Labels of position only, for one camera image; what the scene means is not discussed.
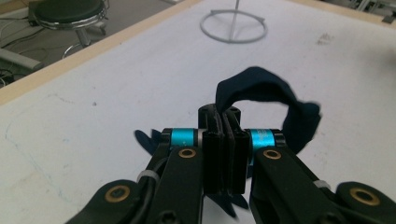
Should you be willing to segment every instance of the white tabletop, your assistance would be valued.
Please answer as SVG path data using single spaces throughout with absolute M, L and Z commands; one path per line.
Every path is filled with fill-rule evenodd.
M 265 18 L 263 40 L 230 45 L 201 32 L 210 9 L 232 7 L 204 0 L 1 105 L 0 223 L 64 223 L 105 183 L 135 180 L 149 155 L 134 130 L 196 128 L 217 84 L 252 65 L 321 104 L 315 139 L 299 155 L 319 178 L 333 189 L 359 181 L 395 200 L 396 30 L 249 0 L 240 9 Z M 282 105 L 236 106 L 243 128 L 280 128 L 286 115 Z M 237 214 L 254 223 L 249 212 Z M 205 200 L 203 223 L 237 222 Z

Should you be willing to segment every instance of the stool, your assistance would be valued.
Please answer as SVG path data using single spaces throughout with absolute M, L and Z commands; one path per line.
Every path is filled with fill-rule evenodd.
M 36 5 L 35 20 L 39 25 L 51 30 L 75 30 L 79 44 L 83 48 L 91 44 L 86 28 L 96 24 L 106 15 L 103 0 L 45 0 Z

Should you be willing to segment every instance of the floor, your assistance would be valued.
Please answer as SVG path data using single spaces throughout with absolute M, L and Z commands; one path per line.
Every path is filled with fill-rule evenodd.
M 99 41 L 173 5 L 174 4 L 168 0 L 110 0 L 109 9 L 106 14 L 108 20 L 104 20 L 106 24 L 106 35 L 103 35 L 100 29 L 95 27 L 88 29 L 88 34 L 92 40 Z M 40 27 L 30 27 L 27 20 L 15 21 L 13 23 L 9 21 L 1 22 L 3 23 L 0 23 L 0 47 L 40 61 L 45 66 L 61 60 L 64 51 L 70 46 L 78 43 L 78 37 L 74 31 L 51 31 Z M 24 28 L 22 31 L 19 31 L 19 33 L 24 33 L 23 36 L 31 35 L 31 37 L 7 45 L 14 39 L 19 38 L 16 36 L 13 39 L 12 36 L 6 39 L 7 32 L 12 30 L 12 26 L 21 25 L 21 23 L 24 23 L 22 26 L 22 28 Z M 18 67 L 14 63 L 0 60 L 0 79 L 3 76 L 9 75 L 9 72 L 6 70 L 16 74 L 14 76 L 15 79 L 32 73 L 32 71 Z M 10 77 L 1 79 L 0 88 L 5 84 L 3 81 L 8 84 L 8 82 L 12 82 L 12 79 Z

